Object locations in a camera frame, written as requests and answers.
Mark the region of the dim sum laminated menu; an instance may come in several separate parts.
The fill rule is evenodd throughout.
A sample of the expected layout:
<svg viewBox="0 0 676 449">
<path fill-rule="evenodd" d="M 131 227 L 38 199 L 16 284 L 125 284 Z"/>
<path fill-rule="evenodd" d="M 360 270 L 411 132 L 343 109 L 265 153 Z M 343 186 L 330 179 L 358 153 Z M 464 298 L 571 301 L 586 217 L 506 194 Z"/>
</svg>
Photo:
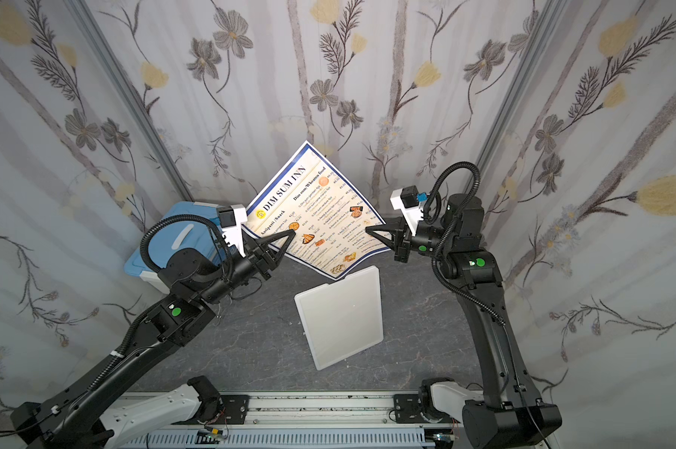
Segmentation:
<svg viewBox="0 0 676 449">
<path fill-rule="evenodd" d="M 294 231 L 287 256 L 333 281 L 388 251 L 365 231 L 384 223 L 377 210 L 309 142 L 249 203 L 246 214 L 246 231 L 256 239 Z"/>
</svg>

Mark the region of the white acrylic menu rack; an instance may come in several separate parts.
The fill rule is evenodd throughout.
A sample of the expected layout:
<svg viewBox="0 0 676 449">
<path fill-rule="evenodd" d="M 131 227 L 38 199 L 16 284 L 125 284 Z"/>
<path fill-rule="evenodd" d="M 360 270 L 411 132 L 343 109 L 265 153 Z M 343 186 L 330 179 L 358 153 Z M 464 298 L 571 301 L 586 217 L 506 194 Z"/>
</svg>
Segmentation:
<svg viewBox="0 0 676 449">
<path fill-rule="evenodd" d="M 367 267 L 294 297 L 317 370 L 384 340 L 379 269 Z"/>
</svg>

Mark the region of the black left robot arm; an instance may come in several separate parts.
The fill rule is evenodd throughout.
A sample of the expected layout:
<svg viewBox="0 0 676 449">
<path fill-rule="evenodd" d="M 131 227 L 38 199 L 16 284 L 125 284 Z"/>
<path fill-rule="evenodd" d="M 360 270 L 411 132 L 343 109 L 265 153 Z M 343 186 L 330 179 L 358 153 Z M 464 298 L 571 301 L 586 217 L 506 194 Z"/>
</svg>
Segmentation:
<svg viewBox="0 0 676 449">
<path fill-rule="evenodd" d="M 271 277 L 296 237 L 286 229 L 252 238 L 232 207 L 209 219 L 179 214 L 147 230 L 140 256 L 169 293 L 130 323 L 121 343 L 93 369 L 42 403 L 27 401 L 12 411 L 12 428 L 1 438 L 18 437 L 28 448 L 117 448 L 138 436 L 179 422 L 209 422 L 225 407 L 218 389 L 205 376 L 181 385 L 175 393 L 155 397 L 136 411 L 123 412 L 116 401 L 139 379 L 194 340 L 215 318 L 220 303 L 250 279 Z M 159 266 L 150 243 L 162 230 L 182 222 L 202 224 L 214 245 L 225 253 L 215 264 L 194 248 L 175 252 Z"/>
</svg>

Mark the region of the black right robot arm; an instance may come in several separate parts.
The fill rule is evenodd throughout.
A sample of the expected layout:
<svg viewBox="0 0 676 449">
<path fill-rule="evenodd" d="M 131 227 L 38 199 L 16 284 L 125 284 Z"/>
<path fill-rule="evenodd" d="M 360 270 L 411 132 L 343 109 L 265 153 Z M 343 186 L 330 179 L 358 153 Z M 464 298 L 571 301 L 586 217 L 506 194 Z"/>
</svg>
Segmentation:
<svg viewBox="0 0 676 449">
<path fill-rule="evenodd" d="M 474 448 L 536 446 L 562 425 L 562 415 L 544 401 L 517 347 L 504 279 L 480 233 L 485 214 L 476 195 L 480 180 L 475 164 L 457 162 L 426 196 L 416 186 L 395 190 L 390 201 L 400 217 L 365 231 L 398 262 L 413 253 L 429 258 L 436 280 L 461 305 L 474 340 L 481 392 L 470 398 L 449 378 L 425 380 L 418 391 L 421 418 L 463 426 Z"/>
</svg>

